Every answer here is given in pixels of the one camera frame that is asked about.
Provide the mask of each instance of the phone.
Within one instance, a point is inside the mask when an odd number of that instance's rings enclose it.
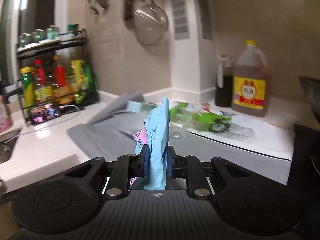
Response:
[[[30,109],[30,118],[33,125],[40,124],[61,116],[57,101]]]

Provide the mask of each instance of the gray cloth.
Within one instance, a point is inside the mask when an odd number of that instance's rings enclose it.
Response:
[[[119,156],[134,153],[136,141],[133,134],[144,129],[144,119],[149,114],[129,113],[127,101],[143,101],[141,92],[123,94],[93,117],[87,124],[79,124],[68,130],[68,135],[90,157],[104,157],[115,161]],[[265,177],[287,184],[291,163],[259,153],[239,149],[220,142],[190,134],[188,138],[169,137],[177,153],[196,156],[200,161],[210,162],[222,157]],[[185,188],[184,179],[167,180],[167,189]]]
[[[128,100],[144,101],[142,93],[124,93],[93,117],[87,124],[68,129],[71,139],[90,157],[105,157],[115,161],[119,156],[134,153],[136,141],[133,134],[144,129],[147,113],[129,113]]]

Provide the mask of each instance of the red bottle cap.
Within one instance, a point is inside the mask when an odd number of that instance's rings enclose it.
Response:
[[[64,69],[62,66],[57,66],[54,69],[54,74],[56,76],[56,82],[58,87],[64,87],[66,85],[66,79],[64,77]]]
[[[40,84],[42,86],[45,85],[45,74],[44,74],[44,70],[43,68],[37,68],[38,70],[38,75],[39,75],[39,79],[40,79]]]
[[[42,60],[41,59],[36,59],[35,60],[35,65],[42,65]]]

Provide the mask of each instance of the white cable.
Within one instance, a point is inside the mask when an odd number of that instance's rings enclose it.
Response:
[[[73,118],[78,117],[78,115],[80,114],[80,109],[79,109],[78,106],[65,105],[65,106],[60,106],[59,108],[60,108],[60,109],[63,109],[63,108],[65,108],[65,107],[67,107],[67,106],[73,106],[73,107],[75,107],[76,110],[77,110],[77,115],[74,115],[74,116],[72,116],[71,118],[69,118],[69,119],[67,119],[67,120],[63,120],[62,122],[52,123],[52,124],[50,124],[50,125],[48,125],[48,126],[45,126],[45,127],[40,128],[39,130],[34,130],[34,131],[31,131],[31,132],[27,132],[27,133],[23,133],[23,134],[19,134],[19,135],[13,136],[13,137],[11,137],[10,139],[6,140],[5,142],[0,142],[0,144],[5,144],[5,143],[7,143],[7,142],[10,142],[11,140],[13,140],[13,139],[15,139],[15,138],[17,138],[17,137],[19,137],[19,136],[22,136],[22,135],[31,134],[31,133],[34,133],[34,132],[40,132],[40,131],[42,131],[42,130],[48,129],[48,128],[50,128],[50,127],[53,127],[53,126],[55,126],[55,125],[57,125],[57,124],[67,122],[67,121],[69,121],[69,120],[71,120],[71,119],[73,119]]]

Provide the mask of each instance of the sauce bottle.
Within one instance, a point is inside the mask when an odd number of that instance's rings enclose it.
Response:
[[[247,49],[239,57],[233,75],[231,108],[264,117],[269,99],[268,61],[255,41],[247,41]]]
[[[24,67],[20,70],[21,83],[23,87],[24,106],[33,106],[35,104],[35,93],[33,84],[33,72],[32,67]]]
[[[57,86],[57,88],[54,90],[54,96],[61,97],[63,95],[73,93],[74,91],[73,91],[72,85],[66,82],[66,78],[65,78],[66,73],[65,73],[64,67],[62,66],[60,56],[55,55],[54,59],[55,59],[55,62],[53,63],[54,75],[56,78],[56,86]],[[73,101],[73,99],[74,99],[74,96],[72,94],[72,95],[65,96],[63,98],[59,98],[57,99],[57,101],[59,102],[60,105],[66,105],[66,104],[70,104]]]
[[[216,81],[217,87],[214,104],[220,107],[231,107],[233,62],[230,56],[223,54],[220,57]]]
[[[35,100],[37,103],[42,103],[53,98],[53,91],[51,82],[42,67],[42,60],[35,60],[35,68]]]

